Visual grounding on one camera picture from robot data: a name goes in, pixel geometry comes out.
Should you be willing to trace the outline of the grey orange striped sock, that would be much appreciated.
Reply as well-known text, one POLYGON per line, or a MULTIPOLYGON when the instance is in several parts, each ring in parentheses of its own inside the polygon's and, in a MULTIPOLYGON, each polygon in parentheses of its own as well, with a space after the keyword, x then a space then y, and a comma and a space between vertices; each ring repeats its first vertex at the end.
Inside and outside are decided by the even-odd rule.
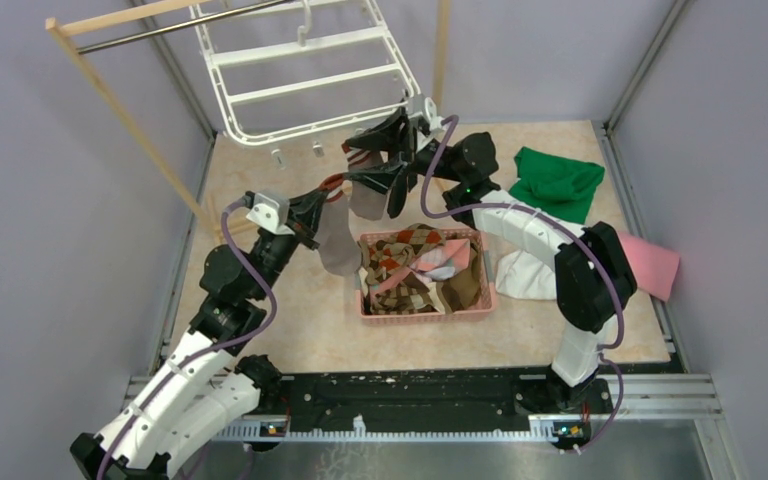
MULTIPOLYGON (((367 169, 384 163, 380 152, 360 150, 348 147, 347 145, 343 146, 343 150, 349 171, 367 169)), ((378 193, 357 181, 352 181, 351 185, 352 192, 349 197, 350 210, 362 219, 370 221, 380 220, 386 208, 386 195, 378 193)))

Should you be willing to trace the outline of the white clip hanger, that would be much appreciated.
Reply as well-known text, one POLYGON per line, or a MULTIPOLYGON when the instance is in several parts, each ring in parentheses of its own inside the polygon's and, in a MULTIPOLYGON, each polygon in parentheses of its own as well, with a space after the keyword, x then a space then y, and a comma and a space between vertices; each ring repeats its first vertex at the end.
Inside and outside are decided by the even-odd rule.
POLYGON ((282 144, 419 109, 419 82, 376 1, 189 7, 221 133, 275 158, 282 144))

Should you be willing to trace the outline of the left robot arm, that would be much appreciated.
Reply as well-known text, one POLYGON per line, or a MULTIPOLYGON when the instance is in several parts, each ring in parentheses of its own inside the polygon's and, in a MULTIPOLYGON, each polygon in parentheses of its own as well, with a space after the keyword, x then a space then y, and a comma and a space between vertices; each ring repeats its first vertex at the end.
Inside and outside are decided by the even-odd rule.
POLYGON ((279 404, 280 372, 243 348, 275 319, 273 286, 299 246, 317 248, 339 180, 287 199, 247 192, 220 215, 224 241, 205 260, 206 292, 177 347, 140 393, 70 453, 87 479, 171 479, 228 424, 279 404))

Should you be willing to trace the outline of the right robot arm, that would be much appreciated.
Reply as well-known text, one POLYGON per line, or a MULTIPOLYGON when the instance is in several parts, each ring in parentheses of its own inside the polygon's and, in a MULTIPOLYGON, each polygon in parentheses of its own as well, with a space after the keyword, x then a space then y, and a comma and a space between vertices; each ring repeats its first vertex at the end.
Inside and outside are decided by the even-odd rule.
POLYGON ((451 217, 530 254, 554 275, 556 304, 566 320, 546 385, 549 404, 572 412, 587 397, 586 385, 604 363, 604 353, 624 338, 624 309, 638 284, 614 227, 562 221, 515 199, 492 179, 496 145, 488 132, 452 136, 458 118, 411 116, 399 108, 380 124, 359 131, 344 145, 384 153, 384 164, 348 174, 389 196, 387 213, 400 214, 408 193, 431 179, 454 182, 443 192, 451 217))

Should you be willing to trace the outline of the pink plastic basket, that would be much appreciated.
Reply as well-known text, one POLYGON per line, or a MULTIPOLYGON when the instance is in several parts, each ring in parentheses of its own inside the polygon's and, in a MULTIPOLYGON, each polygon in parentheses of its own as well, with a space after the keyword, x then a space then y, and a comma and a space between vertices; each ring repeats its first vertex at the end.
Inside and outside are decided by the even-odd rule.
POLYGON ((478 320, 496 308, 482 234, 415 224, 359 237, 357 312, 370 325, 478 320))

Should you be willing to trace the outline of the brown striped sock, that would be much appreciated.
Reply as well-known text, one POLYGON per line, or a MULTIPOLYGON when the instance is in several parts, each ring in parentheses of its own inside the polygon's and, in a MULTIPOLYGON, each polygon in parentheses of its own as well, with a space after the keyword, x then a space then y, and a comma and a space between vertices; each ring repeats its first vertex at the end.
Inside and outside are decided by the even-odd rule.
POLYGON ((464 270, 436 283, 435 291, 445 314, 469 310, 480 299, 483 270, 478 257, 477 251, 471 249, 469 263, 464 270))

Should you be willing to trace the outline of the white cloth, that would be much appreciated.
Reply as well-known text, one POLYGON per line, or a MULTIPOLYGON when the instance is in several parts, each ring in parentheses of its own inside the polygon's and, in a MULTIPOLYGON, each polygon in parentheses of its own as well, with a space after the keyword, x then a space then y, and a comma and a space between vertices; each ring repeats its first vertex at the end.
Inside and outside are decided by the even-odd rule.
POLYGON ((550 227, 536 224, 519 230, 509 227, 499 238, 516 250, 498 262, 497 292, 520 300, 556 300, 555 256, 563 238, 550 227))

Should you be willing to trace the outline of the green cloth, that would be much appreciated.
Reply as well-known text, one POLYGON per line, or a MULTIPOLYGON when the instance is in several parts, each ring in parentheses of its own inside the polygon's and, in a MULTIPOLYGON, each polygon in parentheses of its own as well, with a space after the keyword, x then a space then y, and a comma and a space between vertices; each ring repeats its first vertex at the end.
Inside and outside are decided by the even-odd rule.
POLYGON ((599 164, 522 147, 514 156, 515 199, 572 223, 583 224, 605 177, 599 164))

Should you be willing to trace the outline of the metal rack rod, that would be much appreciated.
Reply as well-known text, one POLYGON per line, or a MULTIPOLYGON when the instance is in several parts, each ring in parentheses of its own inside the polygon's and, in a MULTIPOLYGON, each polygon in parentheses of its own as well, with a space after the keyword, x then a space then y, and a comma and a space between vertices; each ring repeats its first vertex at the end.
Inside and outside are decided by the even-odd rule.
POLYGON ((215 13, 215 14, 211 14, 203 17, 198 17, 198 18, 177 23, 174 25, 157 27, 151 30, 138 33, 138 34, 133 34, 130 36, 120 37, 120 38, 116 38, 116 39, 112 39, 104 42, 95 43, 92 45, 83 46, 78 48, 77 52, 79 55, 85 55, 88 53, 107 50, 110 48, 115 48, 118 46, 127 45, 134 42, 153 38, 156 36, 162 36, 162 35, 176 32, 179 30, 194 28, 195 26, 202 25, 202 24, 207 24, 207 23, 211 23, 219 20, 225 20, 225 19, 243 16, 243 15, 250 15, 253 13, 260 13, 262 11, 272 9, 284 4, 288 4, 288 1, 265 1, 261 3, 253 4, 253 5, 238 7, 238 8, 230 9, 224 12, 215 13))

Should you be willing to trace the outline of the pink cloth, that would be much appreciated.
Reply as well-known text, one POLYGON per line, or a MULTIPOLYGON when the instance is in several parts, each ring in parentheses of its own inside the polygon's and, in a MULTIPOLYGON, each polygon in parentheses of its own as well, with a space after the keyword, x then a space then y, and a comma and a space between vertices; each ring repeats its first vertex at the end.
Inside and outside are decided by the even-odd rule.
POLYGON ((619 232, 618 238, 638 288, 667 302, 678 274, 680 255, 626 232, 619 232))

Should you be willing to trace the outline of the wooden drying rack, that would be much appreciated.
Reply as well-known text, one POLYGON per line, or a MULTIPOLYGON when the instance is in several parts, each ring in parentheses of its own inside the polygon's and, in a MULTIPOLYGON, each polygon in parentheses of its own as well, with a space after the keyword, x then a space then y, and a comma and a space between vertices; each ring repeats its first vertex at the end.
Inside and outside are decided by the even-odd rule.
MULTIPOLYGON (((227 136, 247 148, 268 149, 272 158, 279 165, 285 163, 282 157, 281 146, 288 141, 309 137, 315 142, 313 145, 314 152, 317 155, 321 155, 323 153, 322 147, 317 142, 321 134, 334 129, 356 126, 363 122, 382 119, 387 114, 393 112, 396 107, 394 105, 384 105, 274 132, 251 135, 245 133, 240 126, 233 111, 235 106, 293 95, 299 92, 313 91, 321 87, 335 86, 347 81, 355 81, 362 78, 386 74, 399 76, 404 82, 408 95, 413 96, 420 94, 421 92, 419 84, 412 74, 400 48, 396 44, 377 2, 366 1, 363 4, 364 10, 371 17, 370 27, 326 37, 312 38, 309 35, 313 25, 312 11, 314 8, 318 7, 318 5, 318 2, 316 1, 288 1, 288 4, 277 6, 260 13, 250 14, 260 16, 293 11, 302 12, 303 22, 297 29, 296 39, 290 43, 280 45, 217 53, 213 49, 214 44, 210 39, 207 28, 210 23, 194 27, 198 32, 203 59, 208 69, 214 93, 219 102, 220 110, 225 121, 227 136), (374 68, 355 70, 329 77, 286 84, 238 95, 231 95, 228 93, 221 73, 221 69, 224 66, 238 66, 259 63, 261 61, 272 61, 300 54, 327 51, 341 46, 363 44, 371 41, 379 42, 385 46, 390 58, 389 62, 374 68)), ((108 105, 121 125, 142 147, 148 158, 153 162, 168 184, 175 190, 179 198, 195 215, 198 222, 207 227, 210 231, 216 231, 218 228, 217 220, 201 207, 194 194, 184 186, 182 180, 172 171, 166 158, 148 138, 147 134, 140 128, 135 118, 127 111, 124 104, 103 80, 94 65, 87 60, 87 54, 78 54, 77 49, 80 47, 77 46, 73 40, 74 37, 79 35, 101 31, 129 22, 148 21, 155 16, 182 9, 190 11, 190 20, 207 16, 202 13, 201 4, 198 1, 156 1, 150 3, 135 3, 131 7, 123 10, 66 24, 62 24, 56 18, 51 17, 46 20, 45 29, 72 60, 78 70, 84 75, 88 83, 95 88, 99 96, 108 105)))

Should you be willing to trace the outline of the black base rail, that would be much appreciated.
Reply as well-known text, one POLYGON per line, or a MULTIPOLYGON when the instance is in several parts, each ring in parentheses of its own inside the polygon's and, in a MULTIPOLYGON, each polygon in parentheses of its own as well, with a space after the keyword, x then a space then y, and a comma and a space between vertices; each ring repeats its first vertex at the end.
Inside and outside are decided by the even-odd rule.
POLYGON ((540 414, 589 422, 614 410, 604 379, 568 387, 546 367, 287 374, 247 414, 292 433, 525 432, 540 414))

